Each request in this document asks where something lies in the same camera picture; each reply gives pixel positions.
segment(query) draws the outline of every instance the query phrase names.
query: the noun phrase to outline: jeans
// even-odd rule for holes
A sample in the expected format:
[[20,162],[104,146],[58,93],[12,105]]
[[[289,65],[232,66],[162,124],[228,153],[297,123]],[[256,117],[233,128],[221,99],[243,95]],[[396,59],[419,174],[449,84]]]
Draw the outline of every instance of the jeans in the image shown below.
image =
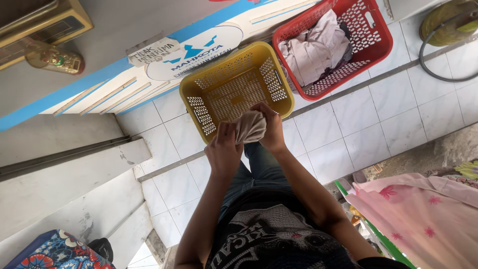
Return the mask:
[[222,219],[231,203],[251,188],[267,187],[292,191],[277,160],[259,142],[245,144],[244,155],[249,159],[250,172],[241,161],[222,201],[219,220]]

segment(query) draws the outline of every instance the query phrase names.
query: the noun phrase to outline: white cloth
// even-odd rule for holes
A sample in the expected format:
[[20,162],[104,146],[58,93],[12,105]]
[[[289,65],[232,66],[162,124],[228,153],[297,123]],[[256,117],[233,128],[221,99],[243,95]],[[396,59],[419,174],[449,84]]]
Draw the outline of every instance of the white cloth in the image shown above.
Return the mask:
[[337,15],[327,11],[310,31],[279,43],[279,49],[300,86],[320,78],[325,69],[335,68],[350,41],[337,23]]

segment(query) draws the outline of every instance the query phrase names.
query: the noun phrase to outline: black hose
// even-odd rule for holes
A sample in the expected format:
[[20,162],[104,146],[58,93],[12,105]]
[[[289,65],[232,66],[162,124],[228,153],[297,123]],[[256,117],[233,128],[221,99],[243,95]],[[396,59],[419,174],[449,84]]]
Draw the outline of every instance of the black hose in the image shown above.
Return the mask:
[[435,32],[438,31],[438,29],[442,28],[449,21],[451,21],[453,19],[456,19],[459,16],[467,15],[467,14],[470,14],[470,13],[473,13],[473,12],[478,12],[478,9],[475,9],[475,10],[472,10],[472,11],[467,11],[467,12],[464,12],[464,13],[460,13],[458,15],[455,15],[455,16],[451,17],[450,19],[442,22],[433,31],[431,31],[430,34],[426,37],[425,41],[423,42],[422,46],[420,47],[420,53],[418,54],[418,59],[420,60],[420,65],[422,66],[423,70],[425,70],[425,72],[427,72],[430,76],[432,76],[434,78],[437,78],[437,79],[440,79],[440,80],[443,80],[443,81],[448,81],[448,82],[463,82],[463,81],[467,81],[467,80],[474,79],[474,78],[478,77],[478,73],[476,73],[476,74],[474,74],[474,75],[472,75],[468,78],[460,78],[460,79],[444,78],[444,77],[441,77],[441,76],[433,73],[432,71],[430,71],[430,69],[428,69],[426,67],[425,62],[423,60],[423,51],[425,50],[425,46],[428,43],[428,41],[430,40],[430,38],[432,38],[432,36],[435,34]]

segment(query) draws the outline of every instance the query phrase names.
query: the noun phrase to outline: hand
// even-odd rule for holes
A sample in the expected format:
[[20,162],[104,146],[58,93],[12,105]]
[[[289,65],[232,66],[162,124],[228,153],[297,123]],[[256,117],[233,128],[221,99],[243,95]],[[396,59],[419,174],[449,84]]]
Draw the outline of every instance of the hand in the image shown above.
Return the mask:
[[267,121],[267,130],[264,138],[259,142],[272,154],[287,150],[282,133],[282,119],[277,112],[272,110],[266,103],[259,102],[253,105],[250,110],[256,110],[264,113]]
[[219,123],[217,135],[206,146],[206,156],[211,164],[211,177],[231,180],[239,167],[244,145],[236,146],[236,123]]

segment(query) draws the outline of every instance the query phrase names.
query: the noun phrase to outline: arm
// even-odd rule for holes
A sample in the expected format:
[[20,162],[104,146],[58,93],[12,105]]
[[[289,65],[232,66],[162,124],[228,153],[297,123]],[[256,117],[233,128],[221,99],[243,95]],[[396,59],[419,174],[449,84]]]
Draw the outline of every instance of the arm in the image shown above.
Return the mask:
[[254,105],[251,109],[265,114],[267,131],[260,142],[277,159],[294,194],[314,222],[347,248],[355,259],[380,257],[380,254],[350,223],[335,198],[287,149],[280,116],[263,102]]
[[206,147],[211,176],[179,243],[175,268],[202,269],[207,262],[222,200],[243,150],[242,144],[235,145],[235,129],[235,123],[220,123],[217,135]]

